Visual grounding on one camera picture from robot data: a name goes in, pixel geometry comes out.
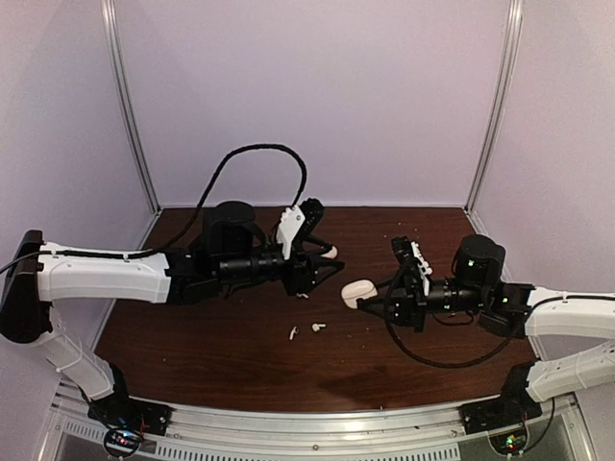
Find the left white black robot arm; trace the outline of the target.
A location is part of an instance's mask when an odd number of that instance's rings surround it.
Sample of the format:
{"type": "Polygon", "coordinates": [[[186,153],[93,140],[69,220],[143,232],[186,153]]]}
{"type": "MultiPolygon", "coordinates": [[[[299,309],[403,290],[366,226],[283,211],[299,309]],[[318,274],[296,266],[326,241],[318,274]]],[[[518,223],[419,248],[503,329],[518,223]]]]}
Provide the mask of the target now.
{"type": "Polygon", "coordinates": [[[192,305],[268,281],[280,281],[287,295],[304,298],[345,266],[333,244],[313,235],[323,215],[322,204],[307,199],[286,208],[274,237],[267,238],[252,206],[224,202],[206,211],[201,233],[187,248],[137,254],[63,247],[29,230],[3,271],[1,334],[39,348],[116,425],[131,425],[138,407],[122,373],[66,330],[53,302],[192,305]]]}

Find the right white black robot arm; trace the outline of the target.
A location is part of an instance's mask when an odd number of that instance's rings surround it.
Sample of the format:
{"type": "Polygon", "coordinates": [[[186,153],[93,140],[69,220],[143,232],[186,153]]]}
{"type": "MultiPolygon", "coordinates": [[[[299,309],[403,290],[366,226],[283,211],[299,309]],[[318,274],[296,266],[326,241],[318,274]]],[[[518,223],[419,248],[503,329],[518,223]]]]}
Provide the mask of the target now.
{"type": "Polygon", "coordinates": [[[481,234],[465,236],[455,252],[452,276],[433,279],[419,245],[406,237],[391,241],[399,268],[389,279],[362,279],[346,285],[341,298],[347,307],[383,318],[398,348],[413,360],[452,370],[484,363],[514,339],[528,339],[536,360],[511,372],[508,390],[493,402],[493,416],[514,423],[529,409],[529,399],[543,402],[563,394],[614,380],[614,297],[611,294],[551,290],[530,283],[502,280],[505,249],[481,234]],[[486,331],[502,338],[492,352],[456,364],[438,363],[412,352],[397,327],[424,329],[428,316],[463,312],[486,331]],[[588,350],[546,359],[543,336],[602,339],[588,350]]]}

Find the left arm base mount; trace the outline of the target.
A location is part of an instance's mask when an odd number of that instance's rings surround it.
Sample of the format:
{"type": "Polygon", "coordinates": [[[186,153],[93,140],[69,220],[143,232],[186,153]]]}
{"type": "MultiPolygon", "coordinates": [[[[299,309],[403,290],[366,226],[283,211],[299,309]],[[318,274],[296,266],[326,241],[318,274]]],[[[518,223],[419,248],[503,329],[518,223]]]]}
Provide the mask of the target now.
{"type": "Polygon", "coordinates": [[[87,415],[106,428],[103,449],[112,459],[130,457],[146,442],[146,435],[165,436],[172,410],[166,404],[134,399],[129,396],[123,373],[110,364],[112,393],[92,400],[82,392],[87,415]]]}

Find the white square charging case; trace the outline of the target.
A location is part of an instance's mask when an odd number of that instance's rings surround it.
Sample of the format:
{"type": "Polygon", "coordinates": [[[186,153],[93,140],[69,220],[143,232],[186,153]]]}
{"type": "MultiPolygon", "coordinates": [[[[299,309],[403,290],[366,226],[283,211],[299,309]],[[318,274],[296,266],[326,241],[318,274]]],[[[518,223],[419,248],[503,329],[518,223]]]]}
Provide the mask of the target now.
{"type": "Polygon", "coordinates": [[[367,300],[378,295],[378,289],[373,281],[360,279],[345,285],[340,292],[343,303],[351,308],[357,309],[359,300],[367,300]]]}

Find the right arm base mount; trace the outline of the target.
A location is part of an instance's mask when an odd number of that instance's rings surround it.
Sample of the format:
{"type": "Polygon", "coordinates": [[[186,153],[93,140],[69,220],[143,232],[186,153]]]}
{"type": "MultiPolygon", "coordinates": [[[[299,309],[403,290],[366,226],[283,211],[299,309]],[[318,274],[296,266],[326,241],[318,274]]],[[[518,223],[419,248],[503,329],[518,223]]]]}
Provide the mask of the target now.
{"type": "Polygon", "coordinates": [[[460,406],[466,435],[486,432],[491,448],[508,458],[528,451],[531,447],[528,422],[543,414],[541,404],[527,391],[533,365],[526,362],[513,366],[497,397],[460,406]]]}

